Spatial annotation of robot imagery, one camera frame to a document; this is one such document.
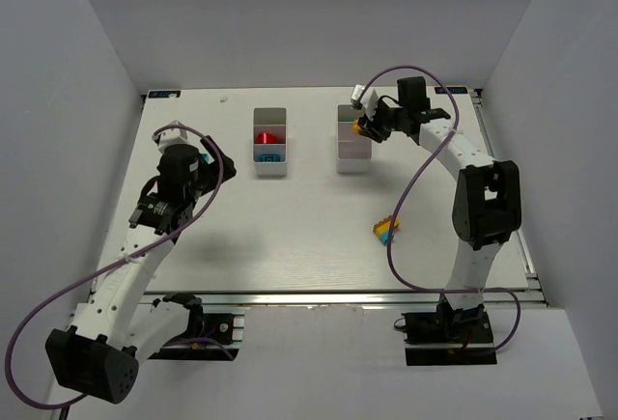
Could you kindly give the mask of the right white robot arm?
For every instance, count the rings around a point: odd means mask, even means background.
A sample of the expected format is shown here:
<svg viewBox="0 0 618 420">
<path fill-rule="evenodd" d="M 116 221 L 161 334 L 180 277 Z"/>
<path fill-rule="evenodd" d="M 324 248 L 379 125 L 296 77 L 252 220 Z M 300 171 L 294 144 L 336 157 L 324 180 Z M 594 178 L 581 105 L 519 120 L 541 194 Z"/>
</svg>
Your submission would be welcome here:
<svg viewBox="0 0 618 420">
<path fill-rule="evenodd" d="M 388 105 L 371 86 L 355 86 L 351 105 L 361 115 L 354 130 L 376 143 L 401 132 L 453 177 L 451 217 L 459 242 L 438 311 L 450 325 L 475 322 L 483 312 L 493 261 L 521 225 L 519 168 L 487 155 L 460 133 L 458 109 L 432 107 L 424 77 L 398 80 L 397 94 L 394 105 Z"/>
</svg>

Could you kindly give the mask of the yellow orange teal lego stack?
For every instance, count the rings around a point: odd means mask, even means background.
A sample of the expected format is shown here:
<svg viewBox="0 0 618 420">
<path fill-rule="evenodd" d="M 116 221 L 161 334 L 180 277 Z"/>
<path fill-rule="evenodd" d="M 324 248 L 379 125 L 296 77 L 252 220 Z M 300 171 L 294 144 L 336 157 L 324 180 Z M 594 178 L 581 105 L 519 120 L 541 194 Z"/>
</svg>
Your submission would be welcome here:
<svg viewBox="0 0 618 420">
<path fill-rule="evenodd" d="M 394 234 L 400 227 L 400 220 L 392 215 L 383 218 L 373 226 L 373 233 L 382 245 L 389 241 L 389 234 Z"/>
</svg>

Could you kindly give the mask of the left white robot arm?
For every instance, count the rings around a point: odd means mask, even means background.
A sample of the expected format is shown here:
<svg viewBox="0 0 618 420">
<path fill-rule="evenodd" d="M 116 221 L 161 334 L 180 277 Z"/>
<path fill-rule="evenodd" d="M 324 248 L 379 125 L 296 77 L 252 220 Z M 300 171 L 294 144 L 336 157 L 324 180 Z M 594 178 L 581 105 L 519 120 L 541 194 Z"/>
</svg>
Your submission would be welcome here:
<svg viewBox="0 0 618 420">
<path fill-rule="evenodd" d="M 197 219 L 199 199 L 237 173 L 233 160 L 208 136 L 199 147 L 169 130 L 155 141 L 161 153 L 158 173 L 143 186 L 128 220 L 121 265 L 98 280 L 69 328 L 53 330 L 45 342 L 61 386 L 111 404 L 127 397 L 140 364 L 164 345 L 203 335 L 202 301 L 193 294 L 167 294 L 148 316 L 134 314 L 181 231 Z"/>
</svg>

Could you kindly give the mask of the yellow butterfly lego piece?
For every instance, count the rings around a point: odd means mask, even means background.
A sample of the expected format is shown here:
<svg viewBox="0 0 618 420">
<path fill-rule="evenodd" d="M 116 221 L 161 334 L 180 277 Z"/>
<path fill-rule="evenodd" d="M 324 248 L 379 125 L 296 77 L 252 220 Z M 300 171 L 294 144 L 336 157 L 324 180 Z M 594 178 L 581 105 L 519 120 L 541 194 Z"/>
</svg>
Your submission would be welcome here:
<svg viewBox="0 0 618 420">
<path fill-rule="evenodd" d="M 353 126 L 352 126 L 352 130 L 353 130 L 356 134 L 359 134 L 359 135 L 361 135 L 361 134 L 363 133 L 363 127 L 362 127 L 362 125 L 360 124 L 360 122 L 359 122 L 359 120 L 358 120 L 358 119 L 356 119 L 356 120 L 354 121 Z"/>
</svg>

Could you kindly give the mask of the red round lego piece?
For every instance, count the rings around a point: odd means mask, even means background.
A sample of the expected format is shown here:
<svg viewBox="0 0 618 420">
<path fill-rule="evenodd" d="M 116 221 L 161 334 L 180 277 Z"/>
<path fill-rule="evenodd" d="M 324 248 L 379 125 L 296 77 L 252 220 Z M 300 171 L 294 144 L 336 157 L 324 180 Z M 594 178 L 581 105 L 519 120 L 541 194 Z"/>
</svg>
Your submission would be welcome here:
<svg viewBox="0 0 618 420">
<path fill-rule="evenodd" d="M 273 133 L 260 132 L 256 136 L 255 143 L 257 145 L 276 145 L 279 143 L 279 139 Z"/>
</svg>

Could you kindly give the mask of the teal printed lego piece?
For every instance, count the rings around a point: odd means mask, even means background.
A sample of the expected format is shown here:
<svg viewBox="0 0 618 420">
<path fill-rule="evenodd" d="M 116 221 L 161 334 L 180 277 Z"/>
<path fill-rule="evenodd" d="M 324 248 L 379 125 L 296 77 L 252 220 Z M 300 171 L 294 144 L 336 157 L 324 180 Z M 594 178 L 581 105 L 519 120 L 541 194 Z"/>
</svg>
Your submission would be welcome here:
<svg viewBox="0 0 618 420">
<path fill-rule="evenodd" d="M 279 163 L 282 158 L 280 154 L 261 154 L 258 161 L 260 163 Z"/>
</svg>

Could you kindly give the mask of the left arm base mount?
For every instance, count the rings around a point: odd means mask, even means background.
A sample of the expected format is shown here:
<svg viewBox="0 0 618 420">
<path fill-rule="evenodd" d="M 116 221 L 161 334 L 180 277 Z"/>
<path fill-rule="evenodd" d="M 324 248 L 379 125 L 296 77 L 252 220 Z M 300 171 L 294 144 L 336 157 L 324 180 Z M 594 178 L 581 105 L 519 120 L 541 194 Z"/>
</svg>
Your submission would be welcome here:
<svg viewBox="0 0 618 420">
<path fill-rule="evenodd" d="M 206 311 L 203 300 L 194 294 L 170 293 L 152 302 L 153 311 L 163 305 L 180 305 L 188 312 L 186 330 L 172 342 L 190 339 L 190 343 L 166 345 L 150 356 L 151 360 L 234 361 L 239 353 L 240 315 Z"/>
</svg>

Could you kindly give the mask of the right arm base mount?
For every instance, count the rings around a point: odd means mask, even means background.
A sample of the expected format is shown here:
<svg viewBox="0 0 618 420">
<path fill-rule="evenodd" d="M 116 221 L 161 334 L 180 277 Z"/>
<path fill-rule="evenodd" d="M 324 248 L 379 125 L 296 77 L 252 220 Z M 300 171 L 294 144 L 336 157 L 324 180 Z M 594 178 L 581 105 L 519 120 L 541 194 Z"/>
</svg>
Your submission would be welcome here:
<svg viewBox="0 0 618 420">
<path fill-rule="evenodd" d="M 432 312 L 408 312 L 393 327 L 404 334 L 409 367 L 481 366 L 497 363 L 492 327 L 483 304 L 453 310 L 446 300 Z"/>
</svg>

